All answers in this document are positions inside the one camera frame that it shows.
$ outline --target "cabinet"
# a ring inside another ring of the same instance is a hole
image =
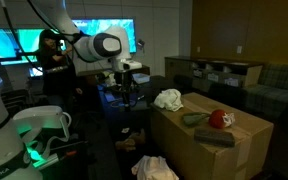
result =
[[[190,58],[173,56],[165,58],[168,79],[176,74],[193,78],[193,87],[208,92],[212,83],[247,87],[257,84],[263,63],[229,59]]]

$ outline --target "person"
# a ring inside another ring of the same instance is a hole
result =
[[[72,46],[58,51],[57,41],[57,35],[50,29],[40,33],[36,58],[43,68],[43,93],[50,105],[60,106],[63,112],[72,114],[74,93],[81,95],[83,91],[77,87],[75,66],[68,56]]]

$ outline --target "sofa cushion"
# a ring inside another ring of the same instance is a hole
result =
[[[265,65],[258,84],[288,90],[288,65]]]
[[[278,118],[288,105],[288,90],[264,85],[246,88],[246,108]]]

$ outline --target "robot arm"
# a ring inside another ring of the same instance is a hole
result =
[[[35,13],[51,28],[58,29],[64,39],[74,46],[79,58],[95,62],[112,58],[115,72],[125,72],[142,67],[130,61],[129,43],[125,29],[112,26],[103,33],[89,36],[80,31],[66,11],[65,0],[28,0]]]

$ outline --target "crumpled cloth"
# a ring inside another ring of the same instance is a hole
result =
[[[177,111],[183,107],[181,102],[181,93],[177,89],[167,89],[162,91],[155,98],[154,104],[170,111]]]
[[[143,156],[132,167],[132,174],[137,175],[137,180],[178,180],[176,174],[168,167],[165,159],[159,157]]]

